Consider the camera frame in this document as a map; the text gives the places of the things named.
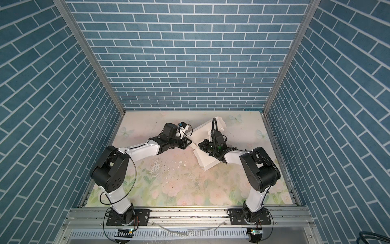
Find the white paper box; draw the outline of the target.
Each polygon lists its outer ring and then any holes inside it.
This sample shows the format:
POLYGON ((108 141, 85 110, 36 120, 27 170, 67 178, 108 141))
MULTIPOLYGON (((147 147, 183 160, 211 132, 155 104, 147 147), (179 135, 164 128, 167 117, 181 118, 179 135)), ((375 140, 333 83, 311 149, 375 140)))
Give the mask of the white paper box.
POLYGON ((221 160, 217 159, 214 156, 211 156, 213 153, 213 143, 212 143, 212 121, 208 122, 196 127, 192 136, 190 136, 190 140, 192 144, 190 147, 194 149, 194 155, 196 156, 200 167, 207 171, 217 164, 223 162, 225 163, 224 158, 221 160))

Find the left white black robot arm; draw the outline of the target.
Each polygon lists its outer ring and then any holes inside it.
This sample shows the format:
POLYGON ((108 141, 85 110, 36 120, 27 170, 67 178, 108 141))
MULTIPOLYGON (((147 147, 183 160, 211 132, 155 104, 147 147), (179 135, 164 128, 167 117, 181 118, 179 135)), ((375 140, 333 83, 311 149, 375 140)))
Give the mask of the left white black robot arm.
POLYGON ((157 136, 144 143, 122 148, 111 145, 104 149, 91 169, 90 177, 103 189, 99 200, 101 204, 109 206, 108 216, 111 220, 124 226, 136 223, 134 205, 128 199, 131 190, 125 191, 123 187, 129 163, 132 163, 136 177, 136 161, 160 155, 169 149, 186 149, 192 143, 186 132, 192 129, 185 122, 177 125, 166 123, 157 136), (102 195, 106 196, 107 202, 102 200, 102 195))

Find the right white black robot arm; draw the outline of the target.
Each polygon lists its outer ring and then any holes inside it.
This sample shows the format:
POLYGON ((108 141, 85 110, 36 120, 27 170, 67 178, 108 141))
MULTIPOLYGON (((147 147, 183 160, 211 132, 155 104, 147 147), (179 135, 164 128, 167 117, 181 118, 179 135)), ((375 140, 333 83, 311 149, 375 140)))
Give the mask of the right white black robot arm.
POLYGON ((204 139, 198 147, 220 162, 243 166, 251 186, 249 196, 243 203, 243 215, 248 223, 257 222, 261 214, 266 212, 266 195, 280 179, 280 171, 262 147, 252 150, 238 149, 227 146, 226 141, 221 132, 212 130, 211 139, 204 139))

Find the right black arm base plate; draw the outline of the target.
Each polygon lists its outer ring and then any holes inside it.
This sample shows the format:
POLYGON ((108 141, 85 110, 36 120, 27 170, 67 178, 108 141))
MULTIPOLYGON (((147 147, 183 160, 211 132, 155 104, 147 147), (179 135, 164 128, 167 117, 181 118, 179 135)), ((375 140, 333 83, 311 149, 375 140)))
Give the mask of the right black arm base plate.
POLYGON ((266 208, 257 212, 251 212, 246 208, 229 208, 226 213, 231 225, 270 225, 272 223, 266 208))

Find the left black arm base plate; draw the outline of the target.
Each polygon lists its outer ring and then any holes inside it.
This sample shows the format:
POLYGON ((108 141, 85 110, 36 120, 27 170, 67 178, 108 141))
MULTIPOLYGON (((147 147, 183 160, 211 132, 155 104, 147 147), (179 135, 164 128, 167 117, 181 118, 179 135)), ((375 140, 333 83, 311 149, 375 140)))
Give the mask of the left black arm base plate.
POLYGON ((147 226, 151 210, 150 209, 129 209, 123 214, 117 213, 114 209, 109 209, 105 214, 107 226, 147 226))

